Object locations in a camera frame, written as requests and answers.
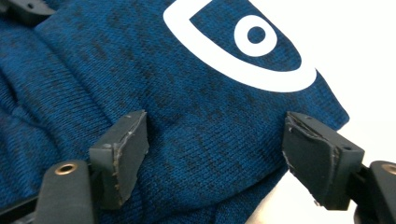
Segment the white printed graphic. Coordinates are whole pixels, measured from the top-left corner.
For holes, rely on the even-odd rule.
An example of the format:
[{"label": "white printed graphic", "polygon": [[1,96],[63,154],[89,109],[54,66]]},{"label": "white printed graphic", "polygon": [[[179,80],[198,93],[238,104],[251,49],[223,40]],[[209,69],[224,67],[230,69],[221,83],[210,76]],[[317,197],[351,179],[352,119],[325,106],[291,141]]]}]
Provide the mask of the white printed graphic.
[{"label": "white printed graphic", "polygon": [[[278,92],[300,91],[309,87],[316,79],[317,72],[309,66],[301,55],[301,65],[292,71],[273,71],[246,63],[212,42],[202,34],[190,19],[212,0],[176,0],[163,13],[163,19],[175,37],[196,57],[227,77],[246,85]],[[248,31],[261,27],[265,32],[262,42],[253,44],[248,40]],[[276,46],[276,33],[264,19],[247,15],[234,30],[236,46],[251,57],[259,57],[271,52]]]}]

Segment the brass insert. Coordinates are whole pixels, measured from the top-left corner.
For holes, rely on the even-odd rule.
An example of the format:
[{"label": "brass insert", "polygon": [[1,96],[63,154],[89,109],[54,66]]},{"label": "brass insert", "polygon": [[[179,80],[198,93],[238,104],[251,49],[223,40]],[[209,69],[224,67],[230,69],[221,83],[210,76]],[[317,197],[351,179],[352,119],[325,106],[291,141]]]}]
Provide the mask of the brass insert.
[{"label": "brass insert", "polygon": [[73,162],[64,164],[55,170],[56,175],[68,175],[77,169],[77,165]]},{"label": "brass insert", "polygon": [[396,175],[396,165],[393,165],[393,164],[383,164],[383,165],[382,165],[382,168],[383,168],[384,170],[386,170],[387,172],[389,172],[389,173],[391,173],[391,174],[393,174],[393,175]]}]

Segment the black plastic bracket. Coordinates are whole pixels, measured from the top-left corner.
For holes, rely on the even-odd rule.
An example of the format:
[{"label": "black plastic bracket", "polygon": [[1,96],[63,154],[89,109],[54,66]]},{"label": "black plastic bracket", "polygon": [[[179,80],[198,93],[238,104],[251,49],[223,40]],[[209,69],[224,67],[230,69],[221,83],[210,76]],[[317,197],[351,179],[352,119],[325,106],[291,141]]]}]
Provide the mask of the black plastic bracket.
[{"label": "black plastic bracket", "polygon": [[64,161],[44,175],[35,224],[95,223],[90,175],[85,161]]},{"label": "black plastic bracket", "polygon": [[141,110],[123,116],[90,148],[92,169],[102,174],[104,209],[119,209],[131,196],[149,151],[146,115]]},{"label": "black plastic bracket", "polygon": [[355,223],[396,224],[396,164],[362,165],[364,150],[316,119],[288,112],[283,153],[290,172],[328,210],[357,204]]},{"label": "black plastic bracket", "polygon": [[9,16],[28,26],[38,25],[55,10],[43,0],[1,0],[0,15]]},{"label": "black plastic bracket", "polygon": [[364,150],[304,114],[288,112],[283,153],[290,172],[328,210],[347,210],[349,176],[361,169]]}]

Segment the white background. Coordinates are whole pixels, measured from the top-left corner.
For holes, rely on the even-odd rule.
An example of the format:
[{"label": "white background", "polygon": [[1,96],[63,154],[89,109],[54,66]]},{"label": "white background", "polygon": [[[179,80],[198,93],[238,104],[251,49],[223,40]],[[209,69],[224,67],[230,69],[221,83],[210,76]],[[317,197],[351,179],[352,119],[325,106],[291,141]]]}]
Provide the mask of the white background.
[{"label": "white background", "polygon": [[[363,164],[396,162],[396,4],[385,0],[257,0],[325,77],[350,116],[339,133],[363,148]],[[248,223],[354,223],[347,212],[316,207],[290,173]]]}]

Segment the heathered fabric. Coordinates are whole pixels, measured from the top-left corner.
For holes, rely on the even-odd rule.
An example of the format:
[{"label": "heathered fabric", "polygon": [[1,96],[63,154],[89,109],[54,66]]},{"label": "heathered fabric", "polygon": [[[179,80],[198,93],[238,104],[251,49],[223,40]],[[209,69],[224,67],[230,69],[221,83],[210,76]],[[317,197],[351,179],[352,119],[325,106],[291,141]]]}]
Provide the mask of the heathered fabric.
[{"label": "heathered fabric", "polygon": [[[0,19],[0,208],[37,194],[51,165],[87,161],[120,116],[145,109],[149,154],[131,199],[101,211],[101,223],[243,223],[286,172],[286,111],[334,129],[348,120],[319,73],[280,93],[203,63],[163,21],[172,0],[47,2],[57,12],[35,28]],[[271,53],[238,50],[233,28],[250,14],[266,19],[249,1],[214,0],[191,22],[240,60],[297,69],[298,51],[275,26]]]}]

